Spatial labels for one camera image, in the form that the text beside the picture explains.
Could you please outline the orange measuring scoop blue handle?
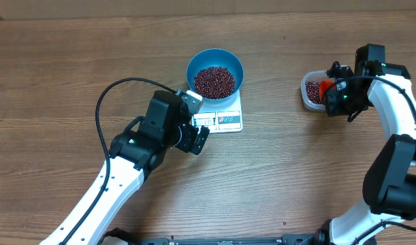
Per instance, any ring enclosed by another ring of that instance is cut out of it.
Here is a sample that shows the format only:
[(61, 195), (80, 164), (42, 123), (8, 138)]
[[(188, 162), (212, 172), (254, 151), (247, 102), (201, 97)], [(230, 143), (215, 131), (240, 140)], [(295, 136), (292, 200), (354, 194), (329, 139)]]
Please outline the orange measuring scoop blue handle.
[(322, 80), (319, 85), (319, 98), (322, 104), (325, 103), (325, 99), (323, 98), (324, 92), (334, 83), (333, 80)]

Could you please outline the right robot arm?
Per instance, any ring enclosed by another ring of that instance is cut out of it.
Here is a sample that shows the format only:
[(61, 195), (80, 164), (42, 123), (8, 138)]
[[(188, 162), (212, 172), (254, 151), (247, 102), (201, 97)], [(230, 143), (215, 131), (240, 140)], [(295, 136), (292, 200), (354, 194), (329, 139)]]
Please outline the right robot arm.
[(385, 60), (385, 47), (366, 44), (355, 52), (355, 67), (334, 62), (331, 80), (319, 93), (328, 116), (352, 122), (374, 107), (386, 144), (367, 171), (362, 199), (343, 215), (328, 220), (311, 244), (376, 244), (376, 234), (396, 226), (416, 232), (406, 221), (416, 218), (416, 101), (411, 75), (403, 65)]

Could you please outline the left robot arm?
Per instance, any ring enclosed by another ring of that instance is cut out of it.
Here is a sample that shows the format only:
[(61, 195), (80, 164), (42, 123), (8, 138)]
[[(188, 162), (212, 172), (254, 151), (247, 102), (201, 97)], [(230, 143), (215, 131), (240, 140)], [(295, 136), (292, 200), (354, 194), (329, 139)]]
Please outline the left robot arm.
[(162, 164), (168, 148), (199, 154), (209, 130), (191, 125), (203, 103), (192, 91), (155, 91), (145, 116), (117, 135), (101, 171), (69, 216), (43, 244), (132, 244), (124, 232), (106, 229), (123, 204)]

